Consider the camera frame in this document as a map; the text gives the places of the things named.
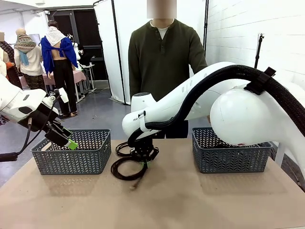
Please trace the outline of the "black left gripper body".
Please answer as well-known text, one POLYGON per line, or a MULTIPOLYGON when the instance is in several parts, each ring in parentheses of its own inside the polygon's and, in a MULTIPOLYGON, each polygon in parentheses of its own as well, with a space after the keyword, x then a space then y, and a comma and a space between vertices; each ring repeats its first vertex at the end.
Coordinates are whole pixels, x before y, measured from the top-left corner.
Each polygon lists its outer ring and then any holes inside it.
POLYGON ((56 120, 59 116, 58 109, 56 107, 50 108, 45 104, 40 104, 36 110, 29 106, 23 106, 18 108, 18 111, 22 115, 18 124, 27 128, 28 121, 31 118, 31 131, 37 132, 43 130, 46 136, 49 137, 64 137, 64 128, 56 120))

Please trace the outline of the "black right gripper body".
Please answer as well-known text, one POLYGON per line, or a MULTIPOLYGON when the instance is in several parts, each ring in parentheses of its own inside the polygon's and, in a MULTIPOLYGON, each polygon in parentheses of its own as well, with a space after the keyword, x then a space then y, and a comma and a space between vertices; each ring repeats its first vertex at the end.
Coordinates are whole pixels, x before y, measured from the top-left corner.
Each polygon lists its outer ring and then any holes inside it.
POLYGON ((153 138, 145 137, 141 139, 137 139, 134 142, 133 153, 151 153, 154 150, 153 146, 153 138))

